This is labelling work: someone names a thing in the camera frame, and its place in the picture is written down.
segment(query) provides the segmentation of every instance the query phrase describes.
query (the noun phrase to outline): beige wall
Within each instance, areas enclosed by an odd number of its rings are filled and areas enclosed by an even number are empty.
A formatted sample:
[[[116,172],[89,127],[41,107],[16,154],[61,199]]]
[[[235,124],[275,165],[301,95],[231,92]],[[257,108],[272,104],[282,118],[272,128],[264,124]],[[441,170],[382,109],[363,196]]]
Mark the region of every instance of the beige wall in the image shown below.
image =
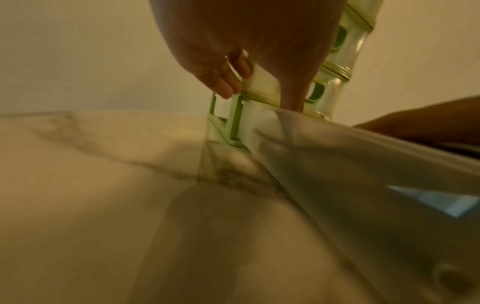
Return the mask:
[[[480,94],[480,2],[385,0],[334,119]],[[0,112],[147,108],[206,113],[147,0],[4,0]]]
[[[480,94],[480,2],[384,0],[334,120]]]

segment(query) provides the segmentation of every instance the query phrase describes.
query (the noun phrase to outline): circular hole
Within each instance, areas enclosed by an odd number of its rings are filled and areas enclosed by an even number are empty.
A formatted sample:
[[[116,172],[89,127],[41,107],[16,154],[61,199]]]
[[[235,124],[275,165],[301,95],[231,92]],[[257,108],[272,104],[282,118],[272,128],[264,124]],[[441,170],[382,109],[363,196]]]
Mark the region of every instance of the circular hole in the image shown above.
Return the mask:
[[[342,45],[344,45],[345,39],[347,39],[347,30],[344,27],[339,26],[331,53],[337,52]]]
[[[433,279],[446,290],[457,294],[467,294],[475,288],[475,283],[451,265],[442,264],[433,272]]]
[[[312,82],[310,85],[310,90],[308,91],[306,101],[309,103],[317,102],[325,92],[325,85]]]

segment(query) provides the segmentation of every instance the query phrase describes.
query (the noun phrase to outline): marble table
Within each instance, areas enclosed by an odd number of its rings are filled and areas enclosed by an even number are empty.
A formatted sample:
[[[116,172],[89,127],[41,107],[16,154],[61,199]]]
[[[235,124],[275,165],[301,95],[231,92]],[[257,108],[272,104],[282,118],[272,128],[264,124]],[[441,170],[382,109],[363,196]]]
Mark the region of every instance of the marble table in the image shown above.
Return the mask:
[[[377,303],[205,118],[0,118],[0,303]]]

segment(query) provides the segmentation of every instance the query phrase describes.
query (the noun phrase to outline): stack of containers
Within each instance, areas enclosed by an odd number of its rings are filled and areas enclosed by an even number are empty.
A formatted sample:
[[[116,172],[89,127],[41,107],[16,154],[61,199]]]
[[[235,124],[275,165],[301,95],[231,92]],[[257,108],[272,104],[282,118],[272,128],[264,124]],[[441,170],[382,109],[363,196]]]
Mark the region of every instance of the stack of containers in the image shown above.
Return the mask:
[[[330,119],[345,83],[352,77],[352,69],[367,36],[375,27],[375,20],[383,0],[348,0],[338,28],[334,46],[314,78],[305,100],[304,113]],[[252,63],[253,76],[243,82],[244,91],[233,98],[227,119],[214,115],[216,96],[212,99],[209,119],[224,138],[233,145],[242,146],[237,139],[238,123],[243,100],[254,100],[280,106],[280,84]]]

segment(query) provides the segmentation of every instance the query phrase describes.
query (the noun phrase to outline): hand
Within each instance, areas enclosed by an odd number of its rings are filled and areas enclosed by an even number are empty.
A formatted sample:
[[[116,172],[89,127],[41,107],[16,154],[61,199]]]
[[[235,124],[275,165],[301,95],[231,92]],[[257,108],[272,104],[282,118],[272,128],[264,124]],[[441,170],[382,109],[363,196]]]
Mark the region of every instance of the hand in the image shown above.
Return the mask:
[[[421,143],[480,145],[480,96],[388,114],[357,127]]]
[[[252,75],[243,50],[278,79],[283,108],[302,111],[334,43],[346,0],[150,0],[176,60],[228,99]]]

